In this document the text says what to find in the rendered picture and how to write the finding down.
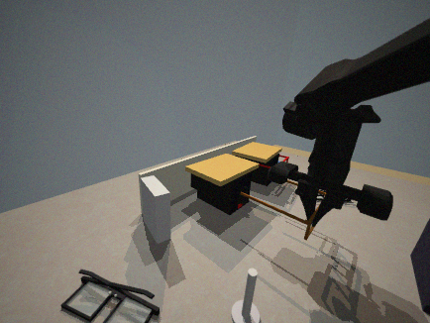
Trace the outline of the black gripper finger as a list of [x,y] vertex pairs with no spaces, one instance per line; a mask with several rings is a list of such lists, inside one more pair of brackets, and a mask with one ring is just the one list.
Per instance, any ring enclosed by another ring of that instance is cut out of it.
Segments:
[[305,210],[306,218],[308,221],[309,221],[309,218],[312,216],[312,214],[315,211],[318,191],[319,191],[318,188],[315,188],[315,190],[311,194],[307,194],[307,193],[304,193],[302,191],[299,191],[299,190],[297,190],[297,188],[294,191],[294,193],[299,195],[299,197],[301,199],[301,202],[302,202],[304,210]]
[[322,201],[321,201],[321,203],[319,205],[319,208],[318,208],[318,210],[317,210],[317,212],[315,214],[315,217],[313,219],[313,222],[312,222],[312,227],[315,227],[315,225],[321,220],[321,218],[325,214],[327,214],[330,210],[332,210],[333,208],[335,208],[335,209],[341,209],[342,206],[343,206],[343,204],[344,204],[344,202],[345,202],[345,200],[344,200],[343,203],[340,204],[340,203],[337,203],[335,201],[326,199],[326,197],[327,197],[327,194],[322,199]]

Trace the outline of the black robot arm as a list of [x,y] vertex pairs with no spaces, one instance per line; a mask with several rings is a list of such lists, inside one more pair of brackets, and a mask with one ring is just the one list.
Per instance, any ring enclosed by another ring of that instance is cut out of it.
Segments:
[[285,132],[335,151],[355,149],[363,123],[379,123],[360,102],[430,81],[430,18],[356,58],[325,66],[284,107]]

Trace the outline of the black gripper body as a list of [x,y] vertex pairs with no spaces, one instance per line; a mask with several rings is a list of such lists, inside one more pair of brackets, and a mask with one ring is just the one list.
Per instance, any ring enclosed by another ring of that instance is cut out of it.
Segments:
[[268,180],[283,184],[287,179],[298,182],[297,190],[311,194],[315,188],[327,191],[326,199],[342,204],[346,198],[358,201],[363,214],[387,221],[393,206],[390,191],[364,184],[359,190],[343,185],[354,151],[329,150],[314,144],[307,174],[298,165],[281,161],[269,168]]

